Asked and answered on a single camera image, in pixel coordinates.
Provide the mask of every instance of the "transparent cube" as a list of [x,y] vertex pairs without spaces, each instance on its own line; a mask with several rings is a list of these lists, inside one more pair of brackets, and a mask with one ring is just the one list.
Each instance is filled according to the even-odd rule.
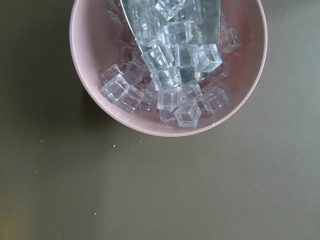
[[113,79],[117,74],[123,75],[122,71],[120,71],[117,64],[113,64],[107,70],[105,70],[102,74],[98,76],[99,80],[103,85],[106,85],[108,81]]
[[129,84],[136,85],[144,79],[145,72],[145,69],[137,66],[134,62],[130,62],[126,67],[123,76]]
[[201,12],[201,0],[187,0],[180,12],[174,16],[175,21],[190,20],[197,26],[202,25],[204,20]]
[[142,90],[144,96],[140,105],[140,110],[157,112],[158,111],[158,94],[155,90],[155,87],[152,84],[146,84],[145,88]]
[[231,93],[231,88],[223,81],[216,78],[210,78],[207,85],[202,88],[202,91],[204,93],[209,93],[212,90],[213,86],[217,86],[218,88],[224,90],[227,95]]
[[181,84],[195,84],[200,81],[200,72],[194,66],[179,69]]
[[211,87],[199,99],[203,102],[205,108],[215,116],[230,102],[226,92],[216,85]]
[[139,108],[143,96],[144,93],[142,91],[131,85],[127,93],[117,101],[116,105],[129,114],[132,114],[134,110]]
[[135,46],[124,45],[120,48],[120,62],[128,63],[132,60],[133,51],[137,48]]
[[133,22],[133,32],[139,45],[152,47],[161,44],[162,34],[149,12]]
[[236,28],[225,28],[219,34],[219,50],[229,54],[241,46]]
[[213,71],[213,73],[208,77],[208,79],[222,80],[229,76],[229,64],[226,61],[223,61],[222,64]]
[[155,8],[162,14],[165,20],[172,19],[184,7],[186,0],[158,0]]
[[180,68],[198,65],[198,45],[178,44],[174,47],[175,65]]
[[203,44],[198,50],[199,65],[197,70],[202,73],[211,73],[222,64],[217,45],[214,43]]
[[170,48],[165,44],[160,44],[142,54],[145,64],[148,66],[151,73],[167,69],[172,66],[175,60]]
[[165,125],[174,124],[177,120],[173,111],[159,110],[161,121]]
[[117,74],[104,85],[101,94],[111,103],[115,104],[127,94],[129,88],[130,84],[121,74]]
[[192,38],[190,20],[169,22],[162,31],[168,45],[187,44]]
[[145,63],[145,61],[143,60],[142,56],[141,56],[141,51],[140,49],[135,49],[132,51],[132,62],[134,62],[137,66],[139,66],[142,69],[147,69],[147,65]]
[[188,44],[201,45],[203,43],[204,42],[200,28],[194,23],[191,23],[191,40],[188,42]]
[[196,98],[184,100],[174,111],[175,119],[180,127],[195,128],[201,116],[201,110]]
[[220,31],[228,27],[228,11],[222,10],[220,12]]
[[133,35],[126,19],[122,21],[119,29],[116,41],[121,44],[131,44]]
[[182,87],[182,99],[194,99],[202,96],[202,91],[199,84],[185,85]]
[[109,4],[106,7],[106,10],[109,12],[110,18],[118,24],[122,24],[123,20],[126,19],[121,4],[118,4],[117,6]]
[[176,66],[151,73],[150,76],[157,91],[181,85],[180,72]]
[[182,89],[181,87],[163,89],[157,92],[157,96],[157,108],[172,112],[182,101]]

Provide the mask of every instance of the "bowl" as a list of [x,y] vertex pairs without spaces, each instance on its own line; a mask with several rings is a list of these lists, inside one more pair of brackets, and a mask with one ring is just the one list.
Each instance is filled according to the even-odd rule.
[[267,53],[267,24],[260,0],[221,0],[228,10],[228,27],[237,28],[241,47],[225,60],[231,76],[223,81],[232,89],[230,104],[217,116],[202,116],[196,128],[164,125],[159,113],[136,111],[129,114],[101,95],[98,75],[119,61],[115,38],[118,25],[106,10],[106,0],[76,0],[70,20],[72,59],[83,86],[92,99],[112,118],[142,133],[181,137],[209,130],[231,117],[248,99],[262,73]]

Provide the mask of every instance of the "plastic ice cube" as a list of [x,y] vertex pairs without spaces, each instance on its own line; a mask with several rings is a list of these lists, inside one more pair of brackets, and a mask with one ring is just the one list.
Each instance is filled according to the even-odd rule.
[[201,12],[201,0],[187,0],[182,10],[174,16],[174,20],[176,21],[188,19],[197,26],[204,23]]
[[201,116],[197,99],[192,98],[183,101],[174,111],[174,116],[180,127],[195,128]]
[[178,44],[174,47],[175,65],[180,68],[198,65],[198,45]]
[[229,104],[229,98],[226,92],[216,85],[211,87],[199,99],[203,102],[205,108],[213,115],[218,115],[218,113]]
[[176,66],[151,73],[154,88],[158,90],[174,88],[181,85],[180,72]]
[[157,92],[159,110],[172,112],[182,101],[181,87],[163,89]]
[[225,28],[219,34],[219,50],[229,54],[241,46],[236,28]]
[[106,85],[108,81],[113,79],[117,74],[123,75],[122,71],[120,71],[117,64],[113,64],[107,70],[105,70],[102,74],[98,76],[99,80],[103,85]]
[[165,125],[174,124],[177,120],[173,111],[159,110],[160,119]]
[[202,91],[199,84],[185,85],[182,87],[182,99],[194,99],[202,96]]
[[164,41],[168,45],[187,44],[192,38],[191,21],[174,21],[163,26]]
[[132,60],[133,51],[136,50],[137,47],[124,45],[120,48],[120,62],[128,63]]
[[137,66],[134,62],[130,62],[125,68],[123,76],[129,84],[136,85],[144,79],[145,72],[146,69]]
[[142,91],[131,85],[127,91],[127,94],[125,94],[116,103],[116,105],[126,112],[132,114],[134,110],[139,108],[143,96],[144,93]]
[[198,50],[199,65],[197,70],[203,73],[211,73],[222,64],[217,45],[214,43],[203,44]]
[[129,88],[130,84],[121,74],[117,74],[104,85],[101,94],[114,104],[127,94]]
[[133,32],[139,45],[152,47],[163,41],[157,22],[149,12],[133,22]]
[[151,73],[171,67],[171,63],[175,60],[170,48],[165,44],[160,44],[148,51],[145,51],[142,54],[142,58]]
[[155,8],[162,14],[165,20],[169,21],[181,11],[186,0],[158,0]]
[[179,69],[181,84],[195,84],[200,81],[200,72],[194,66]]

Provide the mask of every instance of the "olive green surface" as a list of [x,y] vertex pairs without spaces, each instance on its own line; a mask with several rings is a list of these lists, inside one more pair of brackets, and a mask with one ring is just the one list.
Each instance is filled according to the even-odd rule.
[[320,239],[320,2],[262,4],[251,97],[211,130],[162,138],[85,92],[72,0],[0,0],[0,240]]

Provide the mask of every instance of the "metal scoop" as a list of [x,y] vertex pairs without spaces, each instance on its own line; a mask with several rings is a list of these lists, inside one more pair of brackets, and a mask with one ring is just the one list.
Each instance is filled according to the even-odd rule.
[[[133,21],[130,13],[132,8],[130,1],[132,0],[120,0],[123,8],[125,18],[128,22],[130,30],[133,35]],[[218,46],[219,43],[219,28],[220,28],[220,7],[221,0],[200,0],[201,1],[201,13],[203,18],[203,24],[199,26],[202,33],[202,41],[204,44],[215,43]],[[150,48],[147,46],[138,45],[141,52],[146,52]],[[210,73],[203,72],[200,76],[201,79],[205,79]]]

